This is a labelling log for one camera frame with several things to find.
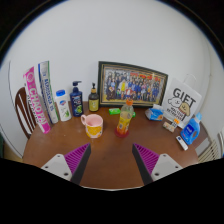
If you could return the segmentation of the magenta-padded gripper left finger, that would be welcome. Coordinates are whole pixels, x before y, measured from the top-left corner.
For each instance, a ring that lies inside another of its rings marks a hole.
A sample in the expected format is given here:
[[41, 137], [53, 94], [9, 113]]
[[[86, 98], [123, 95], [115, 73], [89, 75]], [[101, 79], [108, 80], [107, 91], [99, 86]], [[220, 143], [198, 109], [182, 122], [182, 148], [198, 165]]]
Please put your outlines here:
[[87, 143], [65, 155], [56, 154], [42, 169], [79, 185], [90, 154], [91, 145]]

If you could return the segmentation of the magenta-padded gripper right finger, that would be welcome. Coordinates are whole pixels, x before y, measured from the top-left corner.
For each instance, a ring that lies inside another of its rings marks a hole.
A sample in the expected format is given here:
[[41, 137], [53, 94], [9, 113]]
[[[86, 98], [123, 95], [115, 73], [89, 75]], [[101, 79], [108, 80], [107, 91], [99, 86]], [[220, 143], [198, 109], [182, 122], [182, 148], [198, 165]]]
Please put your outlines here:
[[133, 144], [132, 153], [145, 185], [182, 169], [168, 154], [157, 154], [137, 143]]

